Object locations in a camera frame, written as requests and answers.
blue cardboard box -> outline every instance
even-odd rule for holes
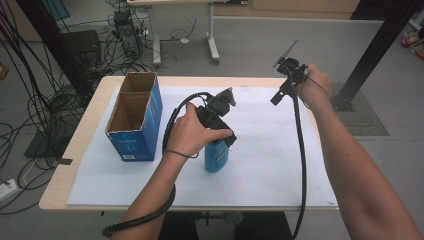
[[[156,73],[128,73],[106,126],[106,135],[125,162],[153,161],[162,116]]]

person's left hand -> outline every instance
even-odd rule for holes
[[[196,115],[196,106],[186,104],[186,114],[179,117],[172,127],[167,149],[187,156],[198,153],[211,141],[226,138],[233,134],[230,129],[206,129]]]

blue bottle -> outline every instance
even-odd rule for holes
[[[221,169],[228,160],[229,149],[225,141],[210,142],[205,146],[205,168],[206,171],[215,173]]]

person's left arm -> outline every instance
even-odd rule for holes
[[[192,103],[186,105],[186,114],[175,121],[171,130],[167,149],[192,156],[207,143],[231,136],[232,131],[229,129],[204,128],[197,118],[195,109],[196,107]],[[152,177],[121,221],[133,220],[159,209],[168,200],[178,174],[186,161],[187,157],[165,151]],[[157,239],[163,219],[164,215],[145,224],[118,231],[112,235],[112,239]]]

shoe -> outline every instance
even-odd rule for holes
[[[417,58],[424,60],[424,43],[409,46],[409,51]]]
[[[417,31],[406,31],[403,34],[402,43],[405,47],[409,47],[412,44],[418,42],[419,40],[420,40],[420,38],[418,37]]]

